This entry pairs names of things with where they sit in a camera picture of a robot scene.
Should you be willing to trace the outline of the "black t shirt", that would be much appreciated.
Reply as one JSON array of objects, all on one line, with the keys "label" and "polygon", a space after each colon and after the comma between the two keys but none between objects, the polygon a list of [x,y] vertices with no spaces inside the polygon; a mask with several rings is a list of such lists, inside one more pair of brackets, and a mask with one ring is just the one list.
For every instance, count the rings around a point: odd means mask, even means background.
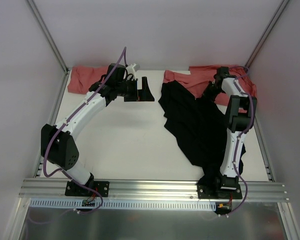
[{"label": "black t shirt", "polygon": [[[195,98],[177,81],[163,83],[159,104],[166,118],[165,128],[176,138],[180,150],[190,163],[201,167],[203,177],[198,185],[213,188],[223,163],[227,142],[226,109],[229,96],[220,93],[214,101]],[[239,173],[243,172],[242,155]]]}]

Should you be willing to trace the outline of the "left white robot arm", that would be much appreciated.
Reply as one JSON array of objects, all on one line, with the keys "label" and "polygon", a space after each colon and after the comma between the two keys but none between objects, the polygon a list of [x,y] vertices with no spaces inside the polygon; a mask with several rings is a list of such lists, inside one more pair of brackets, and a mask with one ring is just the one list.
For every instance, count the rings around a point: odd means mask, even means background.
[{"label": "left white robot arm", "polygon": [[57,167],[73,183],[83,196],[94,190],[94,176],[79,162],[79,150],[75,140],[91,121],[117,97],[125,102],[153,102],[147,77],[142,77],[138,88],[139,64],[121,65],[112,63],[107,73],[93,83],[80,104],[65,118],[54,125],[45,124],[41,129],[40,151],[43,157],[43,174],[49,178],[47,163]]}]

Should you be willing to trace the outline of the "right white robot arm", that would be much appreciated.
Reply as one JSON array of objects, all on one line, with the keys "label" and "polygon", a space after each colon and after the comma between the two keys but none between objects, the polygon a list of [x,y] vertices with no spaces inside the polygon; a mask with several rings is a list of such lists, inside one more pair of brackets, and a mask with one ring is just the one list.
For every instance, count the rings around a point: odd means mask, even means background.
[{"label": "right white robot arm", "polygon": [[225,198],[230,193],[240,193],[240,159],[244,141],[253,127],[257,108],[257,98],[244,91],[239,77],[230,73],[230,67],[217,68],[203,92],[208,100],[215,101],[221,93],[229,97],[225,112],[226,146],[222,165],[213,183],[213,193]]}]

